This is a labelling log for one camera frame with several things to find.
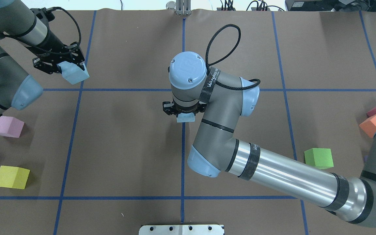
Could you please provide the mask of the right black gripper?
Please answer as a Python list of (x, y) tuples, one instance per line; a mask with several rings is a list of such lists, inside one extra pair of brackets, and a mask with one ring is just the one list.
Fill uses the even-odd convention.
[(197, 113), (204, 113), (207, 107), (206, 103), (198, 100), (185, 101), (164, 101), (162, 102), (163, 112), (167, 115), (177, 117), (195, 117)]

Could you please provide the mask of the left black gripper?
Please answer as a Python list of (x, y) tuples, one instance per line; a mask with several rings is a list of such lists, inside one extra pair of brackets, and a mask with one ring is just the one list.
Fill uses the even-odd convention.
[(86, 71), (85, 59), (80, 48), (81, 40), (67, 46), (54, 33), (32, 36), (33, 67), (48, 74), (62, 73), (58, 63), (67, 61)]

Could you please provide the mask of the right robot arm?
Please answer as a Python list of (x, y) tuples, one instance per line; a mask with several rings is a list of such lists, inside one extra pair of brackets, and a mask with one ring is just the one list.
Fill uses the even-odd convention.
[(195, 52), (170, 62), (170, 115), (203, 113), (187, 163), (196, 173), (217, 177), (221, 171), (251, 180), (316, 206), (343, 221), (376, 228), (376, 132), (360, 177), (345, 178), (234, 138), (240, 116), (249, 116), (259, 86), (209, 66)]

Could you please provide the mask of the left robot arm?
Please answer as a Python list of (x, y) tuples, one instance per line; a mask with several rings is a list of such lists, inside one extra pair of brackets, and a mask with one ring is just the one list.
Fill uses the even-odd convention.
[[(49, 23), (54, 11), (64, 9), (28, 8), (20, 0), (0, 0), (0, 40), (14, 39), (35, 58), (33, 67), (48, 74), (60, 73), (72, 85), (89, 78), (80, 48), (82, 34), (75, 18), (79, 39), (64, 44)], [(0, 46), (0, 117), (10, 109), (25, 109), (43, 94), (43, 87)]]

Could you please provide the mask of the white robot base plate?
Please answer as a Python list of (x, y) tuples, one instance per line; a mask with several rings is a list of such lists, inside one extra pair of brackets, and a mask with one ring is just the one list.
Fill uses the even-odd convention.
[(225, 235), (224, 225), (147, 225), (142, 226), (139, 235)]

